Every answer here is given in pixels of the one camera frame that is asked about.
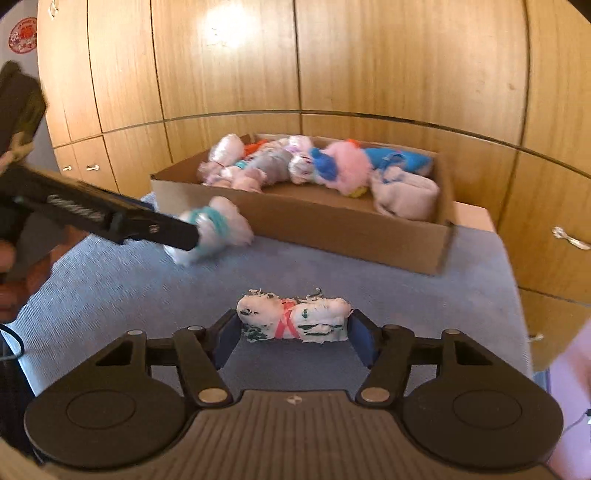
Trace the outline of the blue grey bed cover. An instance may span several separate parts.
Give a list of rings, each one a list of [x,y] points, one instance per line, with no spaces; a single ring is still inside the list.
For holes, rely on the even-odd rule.
[[[500,237],[459,227],[443,272],[427,276],[259,238],[197,264],[174,264],[149,242],[123,246],[90,236],[53,267],[13,324],[20,365],[40,393],[120,335],[164,338],[209,326],[252,289],[301,297],[321,289],[379,325],[419,337],[458,329],[525,375],[533,371],[512,269]]]

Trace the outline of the wooden wardrobe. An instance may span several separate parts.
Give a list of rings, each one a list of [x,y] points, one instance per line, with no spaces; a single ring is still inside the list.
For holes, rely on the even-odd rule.
[[[537,370],[590,318],[590,24],[567,1],[41,1],[57,161],[140,197],[228,133],[441,153],[508,249]]]

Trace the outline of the brown cardboard box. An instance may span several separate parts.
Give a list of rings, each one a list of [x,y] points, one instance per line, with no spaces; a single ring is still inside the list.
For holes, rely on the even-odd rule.
[[[455,222],[453,188],[444,157],[432,153],[432,179],[441,193],[427,222],[390,217],[374,208],[370,194],[342,196],[320,185],[279,183],[252,193],[206,186],[198,173],[205,151],[152,175],[158,208],[170,215],[223,196],[238,207],[256,235],[436,275],[447,256]]]

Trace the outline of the white lilac sock roll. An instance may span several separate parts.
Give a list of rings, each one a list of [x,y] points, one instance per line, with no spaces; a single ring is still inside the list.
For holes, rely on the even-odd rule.
[[[279,151],[286,150],[290,154],[308,154],[311,149],[315,147],[311,138],[304,135],[290,135],[288,137],[281,137],[274,140],[270,140],[264,144],[264,150]]]

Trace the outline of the fluffy pink sock ball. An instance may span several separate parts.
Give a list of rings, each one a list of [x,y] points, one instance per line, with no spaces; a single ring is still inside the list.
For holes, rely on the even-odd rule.
[[[339,140],[324,149],[311,149],[311,160],[315,183],[349,198],[359,198],[367,192],[372,163],[362,148]]]

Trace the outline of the orange sock roll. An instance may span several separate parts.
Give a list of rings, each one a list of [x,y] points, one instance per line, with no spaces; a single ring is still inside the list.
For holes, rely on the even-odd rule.
[[[346,142],[349,142],[349,144],[352,144],[353,146],[355,146],[356,148],[362,148],[361,144],[358,140],[355,139],[346,139]]]
[[[243,157],[246,158],[246,157],[253,155],[257,151],[259,151],[259,149],[262,148],[263,145],[266,143],[267,143],[267,140],[259,140],[256,142],[245,144],[245,147],[243,147]]]

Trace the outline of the white sock blue trim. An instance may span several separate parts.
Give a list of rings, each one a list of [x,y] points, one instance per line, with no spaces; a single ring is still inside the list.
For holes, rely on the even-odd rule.
[[[412,221],[434,219],[440,188],[430,178],[391,166],[372,173],[370,190],[376,210],[383,215]]]

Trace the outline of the grey sock roll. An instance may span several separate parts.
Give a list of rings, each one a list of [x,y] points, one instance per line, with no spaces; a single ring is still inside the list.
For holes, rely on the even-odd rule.
[[[288,166],[294,155],[287,150],[267,150],[256,155],[246,165],[246,170],[257,169],[263,172],[266,186],[273,186],[276,183],[283,183],[290,180],[290,170]]]

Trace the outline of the orange sock roll right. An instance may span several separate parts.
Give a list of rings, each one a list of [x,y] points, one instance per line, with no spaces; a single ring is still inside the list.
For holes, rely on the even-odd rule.
[[[355,146],[356,148],[362,148],[361,144],[358,140],[355,139],[346,139],[346,142],[349,142],[349,144],[352,144],[353,146]]]

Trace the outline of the white sock teal band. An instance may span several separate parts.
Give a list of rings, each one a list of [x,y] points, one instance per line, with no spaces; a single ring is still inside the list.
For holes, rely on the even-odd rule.
[[[249,246],[254,238],[249,222],[225,197],[214,196],[206,206],[187,210],[178,219],[197,228],[199,241],[189,251],[164,246],[165,253],[176,265],[197,263],[228,247]]]

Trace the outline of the red round sticker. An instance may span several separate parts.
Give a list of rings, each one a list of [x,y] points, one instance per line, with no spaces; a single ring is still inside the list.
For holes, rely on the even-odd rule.
[[[26,17],[19,20],[8,36],[9,49],[18,55],[32,52],[37,47],[37,18]]]

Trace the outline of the blue knitted sock roll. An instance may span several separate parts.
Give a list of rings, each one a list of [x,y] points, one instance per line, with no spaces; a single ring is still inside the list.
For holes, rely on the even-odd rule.
[[[363,148],[375,170],[385,172],[394,166],[403,171],[428,176],[433,167],[433,159],[421,153],[388,147]]]

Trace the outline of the shiny pink sock roll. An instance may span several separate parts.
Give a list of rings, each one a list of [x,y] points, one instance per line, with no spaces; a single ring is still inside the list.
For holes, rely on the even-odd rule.
[[[198,167],[201,179],[207,181],[211,176],[218,175],[225,167],[235,165],[245,156],[245,143],[236,134],[223,136],[211,150],[207,160]]]

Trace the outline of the white green patterned sock roll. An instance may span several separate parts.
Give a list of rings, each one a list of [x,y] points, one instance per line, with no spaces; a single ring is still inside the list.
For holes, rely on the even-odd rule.
[[[351,304],[327,298],[320,289],[304,298],[283,298],[262,290],[250,290],[236,305],[242,334],[249,342],[295,340],[332,343],[348,340]]]

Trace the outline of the orange sock roll left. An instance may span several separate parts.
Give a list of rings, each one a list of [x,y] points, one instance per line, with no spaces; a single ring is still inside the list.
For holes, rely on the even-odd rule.
[[[263,145],[266,143],[267,143],[267,140],[259,140],[256,142],[245,144],[245,147],[243,147],[243,157],[246,158],[246,157],[253,155],[257,151],[259,151],[259,149],[262,148]]]

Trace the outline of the pale pink sock roll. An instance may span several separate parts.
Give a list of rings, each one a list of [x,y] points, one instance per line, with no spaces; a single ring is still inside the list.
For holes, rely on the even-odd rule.
[[[259,168],[240,170],[232,178],[231,188],[246,192],[262,193],[266,184],[266,173]]]

